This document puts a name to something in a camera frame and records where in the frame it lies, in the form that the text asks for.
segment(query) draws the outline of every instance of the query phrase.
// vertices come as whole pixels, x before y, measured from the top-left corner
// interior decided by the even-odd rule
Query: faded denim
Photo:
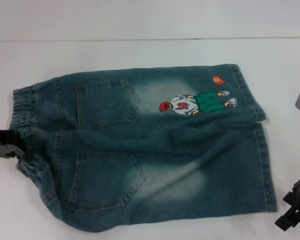
[[[266,116],[237,65],[74,73],[13,95],[17,169],[70,226],[277,211]]]

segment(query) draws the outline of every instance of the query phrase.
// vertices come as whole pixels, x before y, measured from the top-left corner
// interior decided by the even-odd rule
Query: white jersey
[[[177,114],[190,116],[194,111],[198,111],[198,105],[193,97],[187,97],[186,95],[179,95],[171,100],[172,109]]]

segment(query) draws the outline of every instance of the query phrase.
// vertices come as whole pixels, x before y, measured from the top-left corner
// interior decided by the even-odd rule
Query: back pocket
[[[78,122],[82,128],[130,121],[140,101],[126,80],[81,85],[75,91]]]
[[[96,212],[124,206],[145,179],[132,154],[78,152],[66,208]]]

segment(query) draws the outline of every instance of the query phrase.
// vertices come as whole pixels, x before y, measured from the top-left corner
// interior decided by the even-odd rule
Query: sneaker
[[[235,99],[234,97],[230,98],[228,100],[228,102],[229,102],[229,107],[230,108],[235,108],[237,106],[237,99]]]
[[[223,91],[218,91],[218,94],[222,94],[221,96],[228,96],[228,95],[230,95],[230,92],[223,90]]]

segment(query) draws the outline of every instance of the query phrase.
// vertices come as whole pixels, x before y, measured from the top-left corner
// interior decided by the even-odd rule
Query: white background
[[[292,37],[300,37],[300,0],[0,0],[0,129],[9,126],[14,89],[56,76],[238,64],[268,116],[279,209],[87,233],[54,218],[16,159],[0,158],[0,240],[300,239],[300,224],[287,232],[274,225],[300,178],[300,38]]]

